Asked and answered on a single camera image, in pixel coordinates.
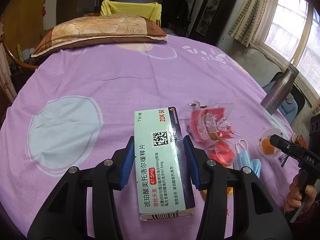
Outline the person's right hand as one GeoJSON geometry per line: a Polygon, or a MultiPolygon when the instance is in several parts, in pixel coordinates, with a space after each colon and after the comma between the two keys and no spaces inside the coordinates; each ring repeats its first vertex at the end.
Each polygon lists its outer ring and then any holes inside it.
{"type": "MultiPolygon", "coordinates": [[[[293,211],[295,208],[299,208],[302,204],[302,194],[298,188],[299,175],[297,174],[292,183],[289,186],[289,193],[287,194],[284,204],[284,210],[286,212],[293,211]]],[[[309,197],[302,209],[302,213],[306,213],[312,204],[315,202],[317,196],[317,190],[314,186],[308,185],[305,189],[305,194],[309,197]]]]}

